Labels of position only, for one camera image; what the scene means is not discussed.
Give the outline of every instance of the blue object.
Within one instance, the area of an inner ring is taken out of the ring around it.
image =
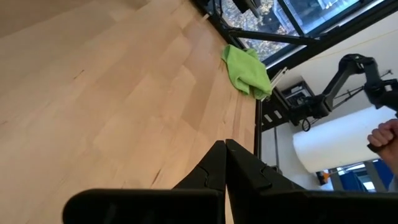
[[[352,171],[348,172],[346,174],[340,175],[340,180],[341,180],[341,184],[343,185],[344,190],[368,192],[368,190],[362,184],[360,179]]]
[[[376,168],[377,173],[379,174],[379,177],[381,181],[383,182],[383,185],[386,187],[386,189],[389,188],[391,180],[393,178],[393,174],[390,170],[390,168],[386,165],[386,163],[379,159],[376,162],[373,162],[374,168]]]

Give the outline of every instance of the window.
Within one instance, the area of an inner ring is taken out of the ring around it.
[[[372,0],[252,0],[251,2],[255,2],[258,6],[257,10],[254,12],[247,10],[242,13],[234,0],[220,1],[223,19],[233,27],[292,36],[299,34],[317,36],[372,2]],[[266,64],[297,47],[282,42],[240,40],[255,49],[260,60],[267,59]]]
[[[374,190],[374,185],[373,185],[373,183],[371,181],[365,182],[365,183],[363,183],[363,185],[366,187],[366,189],[368,191],[370,191],[370,192],[374,192],[375,191]]]
[[[274,7],[275,2],[278,6],[276,0],[261,0],[261,5],[257,9],[260,16],[257,18],[250,10],[241,13],[233,0],[223,0],[223,17],[231,26],[242,28],[243,30],[297,36],[297,32],[293,28],[292,23],[288,20],[282,8]],[[241,40],[248,47],[257,50],[257,54],[261,61],[288,45],[281,42],[254,39]]]
[[[305,33],[332,19],[359,0],[285,0]]]

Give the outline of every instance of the white wall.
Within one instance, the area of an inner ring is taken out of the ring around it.
[[[395,73],[395,75],[385,77],[386,79],[398,78],[398,12],[295,67],[289,74],[286,74],[278,87],[283,90],[295,84],[302,77],[313,92],[319,94],[335,75],[338,70],[338,62],[346,54],[362,54],[374,57],[379,64],[381,73],[390,69]],[[341,93],[360,87],[364,83],[364,75],[350,77],[342,87]],[[369,106],[370,103],[366,95],[360,93],[317,124]],[[315,189],[317,183],[313,175],[306,173],[295,155],[292,136],[297,131],[300,131],[300,128],[293,127],[291,124],[284,124],[277,128],[280,168],[286,177],[303,187]],[[262,160],[269,165],[276,165],[274,130],[262,133]]]

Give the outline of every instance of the black mount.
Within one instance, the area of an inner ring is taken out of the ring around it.
[[[226,186],[235,224],[383,223],[398,206],[398,194],[305,190],[227,139],[174,189],[87,190],[68,201],[63,222],[224,224]]]

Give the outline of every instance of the human hand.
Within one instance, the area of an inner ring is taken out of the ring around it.
[[[398,176],[398,119],[392,119],[379,125],[368,136],[369,142],[376,147],[384,147],[378,152],[381,159]]]

